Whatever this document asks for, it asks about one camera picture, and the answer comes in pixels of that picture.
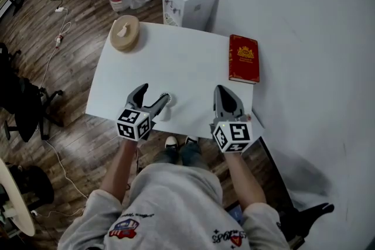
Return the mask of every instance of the white wall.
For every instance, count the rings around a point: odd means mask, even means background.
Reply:
[[[254,110],[298,208],[328,201],[303,249],[375,236],[375,0],[219,0],[212,31],[258,40]]]

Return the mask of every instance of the white sneaker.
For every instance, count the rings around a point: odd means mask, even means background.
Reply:
[[[185,140],[185,145],[188,143],[195,143],[198,144],[199,138],[196,136],[188,135]]]
[[[165,140],[165,147],[166,148],[172,147],[172,148],[176,148],[177,150],[178,149],[177,139],[174,136],[167,137],[167,139]]]

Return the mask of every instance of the office chair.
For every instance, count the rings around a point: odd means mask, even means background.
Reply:
[[[54,191],[47,174],[37,166],[22,167],[5,163],[21,194],[32,193],[34,202],[28,203],[29,211],[35,210],[44,204],[51,204]]]
[[[0,107],[5,108],[10,114],[16,112],[22,92],[19,77],[13,72],[0,71]]]
[[[18,131],[21,138],[28,142],[39,124],[40,137],[42,140],[48,140],[49,136],[45,135],[43,131],[44,118],[59,127],[64,127],[62,122],[54,120],[46,112],[54,97],[63,94],[62,90],[53,92],[50,97],[47,97],[46,102],[42,104],[41,97],[46,94],[44,88],[38,88],[26,78],[20,79],[20,88],[21,98],[18,100],[15,109],[16,126],[8,126],[8,123],[4,122],[6,138],[10,140],[10,131]]]
[[[13,69],[12,68],[12,62],[15,59],[17,54],[21,54],[21,50],[17,50],[14,54],[10,54],[8,52],[8,48],[4,43],[0,42],[0,68],[1,72],[4,71],[12,71],[12,72],[18,72],[18,69]]]

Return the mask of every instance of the round white table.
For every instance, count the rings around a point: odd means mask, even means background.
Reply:
[[[35,235],[35,226],[30,211],[23,200],[16,181],[2,159],[0,159],[0,184],[4,187],[15,210],[15,215],[10,219],[24,234],[32,237]]]

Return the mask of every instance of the white table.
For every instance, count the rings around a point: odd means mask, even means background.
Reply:
[[[144,105],[162,92],[175,95],[169,121],[156,117],[159,131],[212,138],[216,85],[230,88],[242,100],[246,113],[253,104],[253,85],[228,80],[229,38],[198,30],[141,22],[138,44],[129,53],[114,49],[108,37],[91,86],[86,113],[115,120],[128,94],[148,83]],[[253,135],[263,129],[253,118]]]
[[[13,179],[8,167],[0,159],[0,184],[8,194],[16,214],[11,218],[13,223],[25,234],[32,237],[35,235],[35,226],[29,209],[22,198],[16,182]]]

